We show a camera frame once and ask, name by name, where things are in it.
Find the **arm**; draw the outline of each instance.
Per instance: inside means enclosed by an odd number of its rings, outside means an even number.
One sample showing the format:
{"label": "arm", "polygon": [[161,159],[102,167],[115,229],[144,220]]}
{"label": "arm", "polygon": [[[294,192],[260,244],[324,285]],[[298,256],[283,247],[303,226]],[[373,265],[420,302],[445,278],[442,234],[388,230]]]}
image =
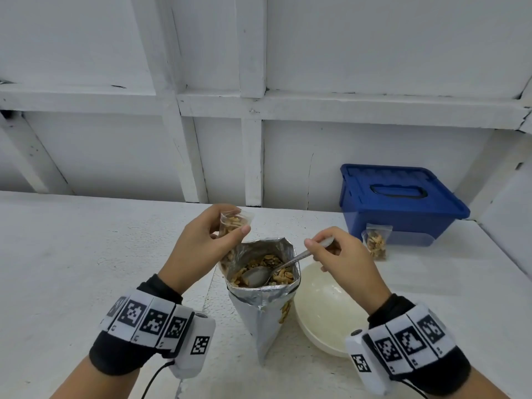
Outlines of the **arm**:
{"label": "arm", "polygon": [[[187,224],[170,257],[158,273],[158,277],[168,287],[182,295],[192,284],[209,273],[223,256],[242,242],[251,230],[249,226],[237,228],[219,239],[212,234],[220,227],[220,213],[233,210],[238,208],[229,204],[215,204]],[[124,375],[106,375],[100,372],[87,356],[51,399],[126,399],[133,389],[139,371],[137,368]]]}
{"label": "arm", "polygon": [[[335,242],[327,249],[317,242],[334,236]],[[375,262],[362,242],[338,227],[331,227],[305,240],[305,246],[321,262],[336,282],[367,313],[372,315],[392,295],[380,276]],[[472,368],[463,385],[448,398],[452,399],[505,399],[508,398],[492,382]]]}

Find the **cable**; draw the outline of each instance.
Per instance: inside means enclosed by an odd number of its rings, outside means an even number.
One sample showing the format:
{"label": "cable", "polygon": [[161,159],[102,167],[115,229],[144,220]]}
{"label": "cable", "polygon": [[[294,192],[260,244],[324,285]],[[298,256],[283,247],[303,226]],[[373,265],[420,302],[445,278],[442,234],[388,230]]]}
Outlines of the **cable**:
{"label": "cable", "polygon": [[409,388],[415,390],[417,393],[419,393],[421,396],[423,396],[425,399],[428,399],[427,396],[419,389],[417,389],[414,385],[408,383],[408,382],[405,382],[404,380],[403,381],[399,381],[400,383],[404,383],[406,386],[408,386]]}
{"label": "cable", "polygon": [[161,372],[163,370],[163,368],[166,368],[166,367],[169,367],[171,365],[174,365],[176,363],[176,360],[172,360],[166,364],[164,364],[160,369],[158,369],[155,374],[152,376],[150,382],[148,382],[148,386],[146,387],[146,390],[144,391],[144,393],[142,394],[142,397],[140,399],[144,399],[146,397],[146,394],[148,393],[148,389],[150,389],[151,385],[152,385],[152,382],[153,380],[155,379],[155,377],[159,374],[159,372]]}

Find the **metal spoon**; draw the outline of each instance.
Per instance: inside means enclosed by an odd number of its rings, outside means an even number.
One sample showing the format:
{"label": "metal spoon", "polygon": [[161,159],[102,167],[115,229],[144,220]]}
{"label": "metal spoon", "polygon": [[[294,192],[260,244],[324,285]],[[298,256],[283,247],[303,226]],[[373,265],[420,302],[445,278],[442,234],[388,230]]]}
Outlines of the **metal spoon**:
{"label": "metal spoon", "polygon": [[[330,244],[333,243],[333,241],[334,237],[326,238],[322,242],[320,242],[320,245],[324,248],[327,248]],[[270,280],[271,276],[275,272],[278,272],[282,268],[291,266],[297,261],[302,260],[310,255],[311,253],[306,250],[305,252],[297,255],[295,258],[289,260],[288,262],[277,266],[273,270],[271,268],[267,268],[266,266],[257,266],[256,268],[250,268],[242,275],[242,279],[247,284],[248,288],[262,287],[268,282],[268,280]]]}

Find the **table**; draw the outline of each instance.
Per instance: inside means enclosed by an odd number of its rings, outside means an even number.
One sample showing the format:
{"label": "table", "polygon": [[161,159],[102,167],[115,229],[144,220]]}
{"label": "table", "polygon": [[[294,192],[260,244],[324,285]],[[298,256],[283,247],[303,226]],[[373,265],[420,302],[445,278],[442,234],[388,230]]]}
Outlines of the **table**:
{"label": "table", "polygon": [[[0,397],[49,397],[88,353],[116,297],[155,273],[185,224],[206,207],[0,192]],[[345,228],[339,213],[246,210],[255,213],[247,239],[285,236],[298,252],[322,228]],[[427,303],[509,396],[529,397],[532,284],[482,229],[455,221],[433,246],[393,247],[389,254],[378,266],[390,288]],[[217,270],[183,303],[215,317],[216,333],[201,374],[181,384],[181,399],[373,397],[349,360],[306,339],[292,312],[261,368]],[[156,356],[143,367],[132,398],[162,364]],[[253,383],[244,386],[243,377]],[[147,398],[174,398],[178,385],[163,371]],[[401,386],[392,397],[416,393]]]}

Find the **bowl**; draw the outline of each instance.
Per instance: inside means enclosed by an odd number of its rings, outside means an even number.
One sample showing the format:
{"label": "bowl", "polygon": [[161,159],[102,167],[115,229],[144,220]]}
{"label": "bowl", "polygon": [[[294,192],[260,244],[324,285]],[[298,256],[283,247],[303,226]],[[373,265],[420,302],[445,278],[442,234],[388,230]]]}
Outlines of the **bowl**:
{"label": "bowl", "polygon": [[324,352],[348,357],[345,338],[368,327],[366,312],[314,262],[301,272],[294,297],[297,323],[309,340]]}

